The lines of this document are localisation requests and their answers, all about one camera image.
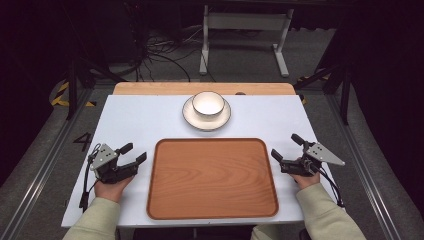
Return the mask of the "person's left hand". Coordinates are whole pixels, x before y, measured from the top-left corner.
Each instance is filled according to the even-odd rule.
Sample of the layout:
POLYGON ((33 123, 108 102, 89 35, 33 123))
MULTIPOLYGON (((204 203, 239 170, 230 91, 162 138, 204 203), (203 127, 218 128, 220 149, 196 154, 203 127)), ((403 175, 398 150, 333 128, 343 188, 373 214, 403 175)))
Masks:
POLYGON ((115 203, 119 203, 124 192, 124 189, 133 180, 132 177, 121 180, 115 184, 105 184, 101 181, 94 186, 95 195, 99 198, 104 198, 115 203))

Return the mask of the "wooden tray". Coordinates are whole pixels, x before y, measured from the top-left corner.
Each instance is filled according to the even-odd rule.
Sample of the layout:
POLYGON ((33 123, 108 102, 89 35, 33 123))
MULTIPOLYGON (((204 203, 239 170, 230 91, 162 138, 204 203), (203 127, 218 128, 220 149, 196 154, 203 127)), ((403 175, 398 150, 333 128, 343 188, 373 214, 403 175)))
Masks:
POLYGON ((262 140, 162 139, 156 144, 147 203, 150 218, 262 218, 278 210, 262 140))

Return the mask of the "white bowl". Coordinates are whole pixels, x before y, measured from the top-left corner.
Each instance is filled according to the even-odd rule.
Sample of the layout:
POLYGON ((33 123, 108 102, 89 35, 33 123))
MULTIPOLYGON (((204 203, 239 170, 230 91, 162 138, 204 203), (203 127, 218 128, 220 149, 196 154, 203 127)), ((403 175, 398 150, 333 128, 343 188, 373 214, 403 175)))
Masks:
POLYGON ((225 106, 221 95, 213 91, 205 91, 196 94, 192 100, 192 106, 196 113, 212 117, 220 114, 225 106))

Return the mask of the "white plate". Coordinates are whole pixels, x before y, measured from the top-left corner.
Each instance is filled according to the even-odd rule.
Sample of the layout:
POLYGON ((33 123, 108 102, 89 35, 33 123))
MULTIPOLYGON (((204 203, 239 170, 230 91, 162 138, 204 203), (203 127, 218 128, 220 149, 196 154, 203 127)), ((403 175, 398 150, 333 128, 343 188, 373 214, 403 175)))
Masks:
POLYGON ((197 113, 193 107, 193 97, 190 97, 183 105, 182 115, 186 122, 191 126, 203 130, 213 131, 223 127, 231 117, 231 107, 227 101, 224 101, 224 108, 216 117, 207 118, 197 113))

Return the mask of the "aluminium floor rail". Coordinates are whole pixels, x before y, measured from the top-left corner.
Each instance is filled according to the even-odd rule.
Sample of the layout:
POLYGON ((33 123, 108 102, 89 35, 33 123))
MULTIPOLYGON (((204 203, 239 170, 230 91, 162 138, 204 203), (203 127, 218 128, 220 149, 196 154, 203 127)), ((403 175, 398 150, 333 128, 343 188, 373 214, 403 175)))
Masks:
POLYGON ((26 221, 28 215, 33 209, 38 197, 40 196, 48 178, 53 171, 54 165, 57 162, 58 156, 60 155, 65 140, 70 134, 72 127, 74 126, 76 119, 79 117, 80 113, 83 111, 83 108, 86 102, 89 100, 93 90, 84 89, 81 91, 80 96, 77 98, 76 109, 69 120, 65 120, 58 135, 54 139, 53 145, 50 147, 49 152, 42 161, 42 164, 36 174, 36 176, 31 181, 28 189, 25 191, 25 195, 18 208, 16 209, 13 217, 9 221, 7 227, 5 228, 3 234, 0 236, 0 240, 15 240, 19 234, 24 222, 26 221))
POLYGON ((326 95, 326 99, 331 112, 336 119, 337 125, 340 128, 343 137, 347 141, 347 145, 353 155, 353 165, 355 166, 356 172, 365 189, 366 195, 370 201, 386 240, 401 240, 398 229, 395 226, 387 206, 382 199, 380 191, 377 189, 375 181, 373 180, 371 173, 365 164, 364 158, 352 134, 352 131, 350 127, 345 124, 341 117, 336 97, 333 95, 326 95))

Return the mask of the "black tripod stand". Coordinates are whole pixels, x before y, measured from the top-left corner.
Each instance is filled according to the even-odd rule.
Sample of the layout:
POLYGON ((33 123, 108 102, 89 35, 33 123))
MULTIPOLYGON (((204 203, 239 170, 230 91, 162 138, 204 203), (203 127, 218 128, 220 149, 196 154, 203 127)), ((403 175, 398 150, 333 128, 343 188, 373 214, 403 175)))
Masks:
POLYGON ((90 70, 94 69, 106 78, 116 83, 125 82, 125 79, 112 73, 110 70, 95 64, 78 53, 71 55, 71 62, 68 68, 67 80, 69 83, 69 107, 67 119, 71 120, 76 114, 80 104, 78 103, 77 81, 80 81, 84 89, 92 89, 96 84, 90 70))
POLYGON ((336 64, 329 68, 321 69, 312 76, 301 77, 294 84, 295 90, 300 90, 325 76, 328 77, 322 87, 324 94, 334 94, 338 88, 341 88, 341 100, 339 106, 340 117, 345 125, 348 124, 348 102, 350 95, 350 84, 352 79, 351 66, 349 64, 336 64))

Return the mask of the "white metal stand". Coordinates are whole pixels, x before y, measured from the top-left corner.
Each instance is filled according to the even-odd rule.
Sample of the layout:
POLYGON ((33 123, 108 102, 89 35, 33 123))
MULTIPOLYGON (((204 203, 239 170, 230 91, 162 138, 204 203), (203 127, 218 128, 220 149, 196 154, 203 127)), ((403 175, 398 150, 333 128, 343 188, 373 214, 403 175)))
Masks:
POLYGON ((209 59, 209 30, 259 30, 279 31, 280 39, 272 45, 272 50, 282 77, 287 78, 289 71, 282 49, 289 31, 294 10, 289 9, 284 14, 256 14, 256 13, 219 13, 212 12, 208 5, 204 6, 203 13, 203 44, 199 73, 208 73, 209 59))

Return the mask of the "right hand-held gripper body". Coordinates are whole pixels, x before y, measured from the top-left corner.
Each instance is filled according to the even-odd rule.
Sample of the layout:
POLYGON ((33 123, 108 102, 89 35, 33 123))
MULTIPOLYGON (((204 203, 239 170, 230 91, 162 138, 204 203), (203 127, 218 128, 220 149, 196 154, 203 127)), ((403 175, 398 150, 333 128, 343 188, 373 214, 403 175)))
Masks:
POLYGON ((323 163, 344 166, 345 162, 319 142, 304 142, 303 155, 296 160, 279 160, 282 173, 311 177, 315 175, 323 163))

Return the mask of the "person's right hand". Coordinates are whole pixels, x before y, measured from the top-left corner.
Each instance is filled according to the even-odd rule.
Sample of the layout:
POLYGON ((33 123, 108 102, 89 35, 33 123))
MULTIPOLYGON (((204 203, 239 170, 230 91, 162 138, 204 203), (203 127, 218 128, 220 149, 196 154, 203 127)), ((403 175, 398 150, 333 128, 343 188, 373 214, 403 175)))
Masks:
POLYGON ((316 173, 313 176, 300 176, 291 174, 291 177, 295 180, 295 182, 298 184, 300 189, 305 189, 309 186, 318 184, 320 182, 320 174, 316 173))

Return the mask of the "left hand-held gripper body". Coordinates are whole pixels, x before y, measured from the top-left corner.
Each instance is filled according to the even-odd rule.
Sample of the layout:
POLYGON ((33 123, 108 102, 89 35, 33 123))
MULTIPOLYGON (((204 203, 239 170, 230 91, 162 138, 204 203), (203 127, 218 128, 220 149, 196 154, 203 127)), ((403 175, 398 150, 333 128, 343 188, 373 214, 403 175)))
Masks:
POLYGON ((123 166, 117 164, 120 155, 116 150, 107 144, 97 144, 94 153, 90 155, 89 169, 102 183, 115 184, 138 173, 138 166, 131 166, 131 163, 123 166))

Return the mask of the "yellow black floor tape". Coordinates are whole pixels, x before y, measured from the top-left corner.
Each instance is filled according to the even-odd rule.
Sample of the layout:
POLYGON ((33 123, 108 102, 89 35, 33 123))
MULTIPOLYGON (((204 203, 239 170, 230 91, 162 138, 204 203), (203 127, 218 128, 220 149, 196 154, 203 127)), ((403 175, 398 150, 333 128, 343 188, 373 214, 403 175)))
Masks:
MULTIPOLYGON (((318 80, 320 80, 320 81, 327 81, 330 76, 331 76, 331 74, 328 74, 328 75, 325 75, 323 77, 320 77, 318 80)), ((308 78, 310 78, 310 76, 302 76, 302 77, 300 77, 300 78, 297 79, 297 82, 296 83, 303 82, 303 81, 307 80, 308 78)), ((306 100, 306 98, 305 98, 305 96, 303 94, 300 94, 299 97, 300 97, 300 100, 301 100, 301 102, 302 102, 303 105, 307 104, 307 100, 306 100)))
POLYGON ((68 100, 63 100, 62 97, 65 94, 65 91, 69 88, 69 82, 64 81, 61 86, 59 87, 56 95, 53 97, 51 101, 52 106, 70 106, 70 102, 68 100))

